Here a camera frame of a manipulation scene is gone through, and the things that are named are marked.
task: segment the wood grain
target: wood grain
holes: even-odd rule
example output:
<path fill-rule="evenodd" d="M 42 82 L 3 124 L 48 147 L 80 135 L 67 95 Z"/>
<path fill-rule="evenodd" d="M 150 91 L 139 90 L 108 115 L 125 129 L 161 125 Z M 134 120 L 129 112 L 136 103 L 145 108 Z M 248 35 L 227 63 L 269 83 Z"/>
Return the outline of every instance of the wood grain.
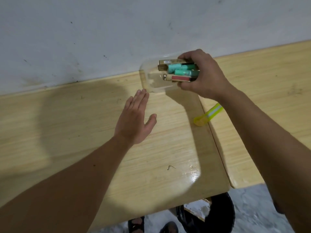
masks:
<path fill-rule="evenodd" d="M 216 58 L 228 80 L 311 148 L 311 41 Z M 204 111 L 215 101 L 200 98 Z M 210 123 L 231 186 L 263 183 L 225 111 Z"/>
<path fill-rule="evenodd" d="M 0 97 L 0 206 L 109 140 L 141 87 L 137 72 Z M 152 113 L 157 125 L 124 157 L 90 230 L 229 190 L 210 129 L 192 124 L 198 96 L 152 93 Z"/>

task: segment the transparent plastic box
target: transparent plastic box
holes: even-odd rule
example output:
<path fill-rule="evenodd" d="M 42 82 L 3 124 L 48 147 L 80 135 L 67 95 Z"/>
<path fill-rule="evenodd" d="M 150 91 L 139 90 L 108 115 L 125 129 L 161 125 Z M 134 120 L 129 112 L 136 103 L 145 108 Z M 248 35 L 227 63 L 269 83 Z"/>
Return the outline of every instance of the transparent plastic box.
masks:
<path fill-rule="evenodd" d="M 177 55 L 165 55 L 160 58 L 149 59 L 142 63 L 140 70 L 143 70 L 143 73 L 145 74 L 147 89 L 149 92 L 160 93 L 178 88 L 176 82 L 164 81 L 162 79 L 163 74 L 167 74 L 167 71 L 158 70 L 159 60 L 177 59 L 177 57 Z"/>

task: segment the left hand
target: left hand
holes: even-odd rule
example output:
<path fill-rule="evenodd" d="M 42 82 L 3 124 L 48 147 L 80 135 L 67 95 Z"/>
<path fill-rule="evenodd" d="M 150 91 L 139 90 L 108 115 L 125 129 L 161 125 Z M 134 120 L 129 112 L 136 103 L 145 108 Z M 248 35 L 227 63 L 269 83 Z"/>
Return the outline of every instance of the left hand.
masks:
<path fill-rule="evenodd" d="M 115 136 L 120 135 L 132 144 L 139 144 L 146 139 L 156 124 L 156 114 L 152 114 L 144 124 L 148 98 L 149 93 L 143 89 L 127 99 L 115 128 Z"/>

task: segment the sandal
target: sandal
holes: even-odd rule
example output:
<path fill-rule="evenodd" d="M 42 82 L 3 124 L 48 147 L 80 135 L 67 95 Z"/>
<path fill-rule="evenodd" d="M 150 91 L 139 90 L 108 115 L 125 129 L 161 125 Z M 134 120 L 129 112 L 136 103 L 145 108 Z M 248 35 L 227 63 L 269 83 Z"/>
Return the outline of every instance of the sandal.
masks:
<path fill-rule="evenodd" d="M 132 233 L 136 230 L 141 230 L 142 232 L 145 232 L 145 221 L 144 221 L 144 219 L 145 219 L 145 216 L 129 220 L 127 222 L 128 232 Z"/>
<path fill-rule="evenodd" d="M 178 227 L 174 222 L 168 222 L 161 229 L 160 233 L 178 233 Z"/>

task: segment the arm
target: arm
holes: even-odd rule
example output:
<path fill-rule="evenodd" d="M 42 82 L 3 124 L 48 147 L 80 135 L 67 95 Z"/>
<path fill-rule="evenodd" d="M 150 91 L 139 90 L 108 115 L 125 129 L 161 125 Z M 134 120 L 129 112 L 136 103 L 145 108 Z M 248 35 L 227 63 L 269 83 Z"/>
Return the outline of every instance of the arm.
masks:
<path fill-rule="evenodd" d="M 309 231 L 311 151 L 231 85 L 209 54 L 195 50 L 180 58 L 192 58 L 200 68 L 198 79 L 179 83 L 181 89 L 216 100 L 224 107 L 293 229 Z"/>
<path fill-rule="evenodd" d="M 124 155 L 156 124 L 156 115 L 144 124 L 148 98 L 146 90 L 138 90 L 108 142 L 4 205 L 1 232 L 87 232 Z"/>

